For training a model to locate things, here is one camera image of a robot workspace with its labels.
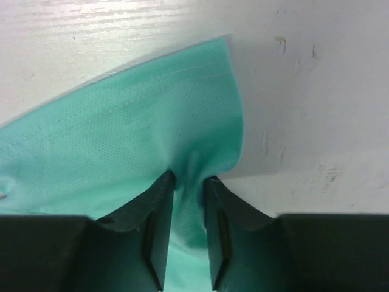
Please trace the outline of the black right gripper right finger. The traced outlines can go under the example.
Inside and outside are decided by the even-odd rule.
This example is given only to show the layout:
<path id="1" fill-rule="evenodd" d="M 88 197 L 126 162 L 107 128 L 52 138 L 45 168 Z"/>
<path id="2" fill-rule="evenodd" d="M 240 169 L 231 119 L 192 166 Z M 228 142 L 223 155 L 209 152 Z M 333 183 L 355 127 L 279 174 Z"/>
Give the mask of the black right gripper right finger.
<path id="1" fill-rule="evenodd" d="M 260 212 L 204 182 L 215 291 L 387 291 L 388 216 Z"/>

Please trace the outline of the teal t shirt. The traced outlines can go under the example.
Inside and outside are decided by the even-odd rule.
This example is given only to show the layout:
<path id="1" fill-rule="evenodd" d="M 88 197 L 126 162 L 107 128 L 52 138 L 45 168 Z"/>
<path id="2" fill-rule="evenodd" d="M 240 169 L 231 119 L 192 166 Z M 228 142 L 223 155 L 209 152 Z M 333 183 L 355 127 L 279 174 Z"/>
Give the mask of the teal t shirt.
<path id="1" fill-rule="evenodd" d="M 202 186 L 234 168 L 241 97 L 223 38 L 84 86 L 1 128 L 1 212 L 99 218 L 176 177 L 166 291 L 210 291 Z"/>

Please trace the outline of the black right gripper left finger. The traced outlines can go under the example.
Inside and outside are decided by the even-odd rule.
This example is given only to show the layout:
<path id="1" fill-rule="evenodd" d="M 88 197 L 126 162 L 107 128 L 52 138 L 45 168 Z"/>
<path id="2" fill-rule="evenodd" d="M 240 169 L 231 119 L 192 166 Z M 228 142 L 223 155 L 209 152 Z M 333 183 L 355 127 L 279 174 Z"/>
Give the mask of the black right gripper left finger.
<path id="1" fill-rule="evenodd" d="M 2 291 L 162 291 L 175 177 L 93 220 L 2 215 Z"/>

